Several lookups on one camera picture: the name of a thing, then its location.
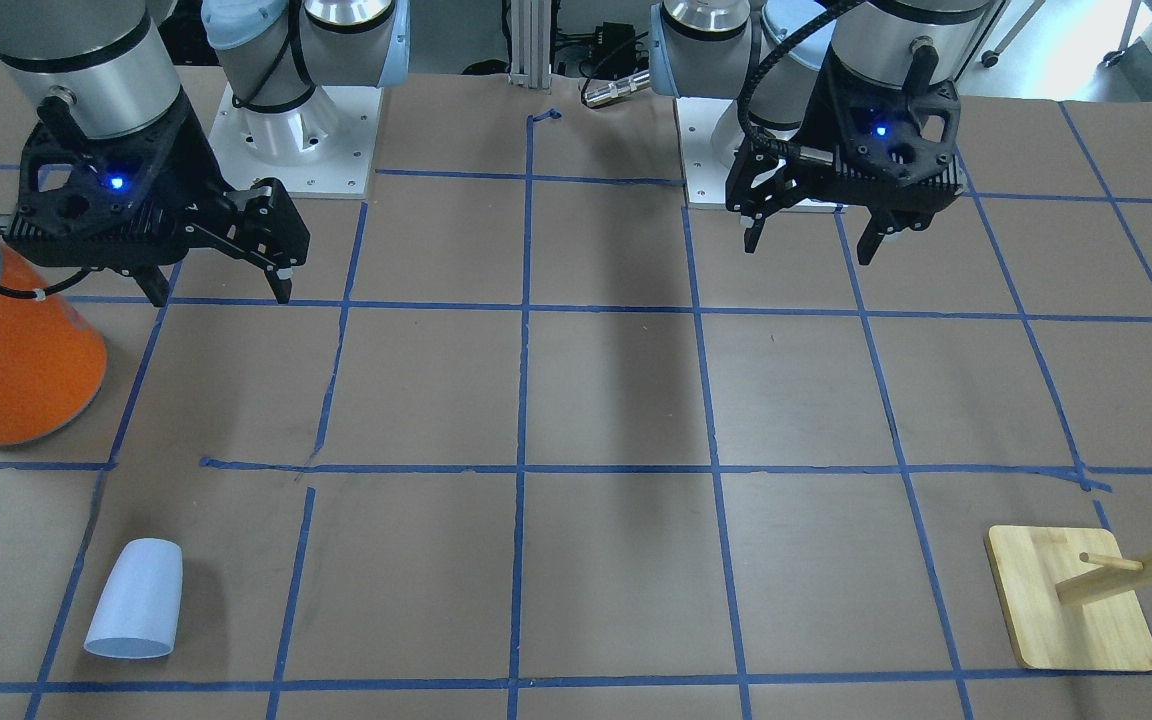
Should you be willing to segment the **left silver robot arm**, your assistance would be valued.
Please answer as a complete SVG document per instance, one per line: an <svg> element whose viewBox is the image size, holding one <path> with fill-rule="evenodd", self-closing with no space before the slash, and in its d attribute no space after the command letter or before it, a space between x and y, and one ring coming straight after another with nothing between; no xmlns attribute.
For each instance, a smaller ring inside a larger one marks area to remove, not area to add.
<svg viewBox="0 0 1152 720"><path fill-rule="evenodd" d="M664 1L652 9L657 94L732 101L723 209L755 252L803 200L867 209L861 265L924 232L964 192L955 78L988 1Z"/></svg>

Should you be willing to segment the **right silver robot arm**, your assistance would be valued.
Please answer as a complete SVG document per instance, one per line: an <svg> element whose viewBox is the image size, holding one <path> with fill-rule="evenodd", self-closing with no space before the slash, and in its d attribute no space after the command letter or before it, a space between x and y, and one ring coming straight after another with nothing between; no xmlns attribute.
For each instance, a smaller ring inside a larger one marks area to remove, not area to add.
<svg viewBox="0 0 1152 720"><path fill-rule="evenodd" d="M364 195L382 88L410 68L407 1L205 1L229 88L202 126L143 1L0 1L0 61L35 106L0 237L70 278L129 276L152 305L164 266L214 249L279 304L310 233L294 199Z"/></svg>

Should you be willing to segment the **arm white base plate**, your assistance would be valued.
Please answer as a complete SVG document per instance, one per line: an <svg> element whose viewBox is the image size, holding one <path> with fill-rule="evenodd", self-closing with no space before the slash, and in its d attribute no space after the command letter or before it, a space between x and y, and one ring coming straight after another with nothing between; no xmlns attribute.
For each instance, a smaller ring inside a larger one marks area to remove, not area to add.
<svg viewBox="0 0 1152 720"><path fill-rule="evenodd" d="M736 103L677 97L675 115L687 205L696 210L723 210L723 187L742 141Z"/></svg>
<svg viewBox="0 0 1152 720"><path fill-rule="evenodd" d="M274 177L294 199L366 199L381 119L381 88L317 88L296 109L238 109L225 88L209 142L223 179L247 190Z"/></svg>

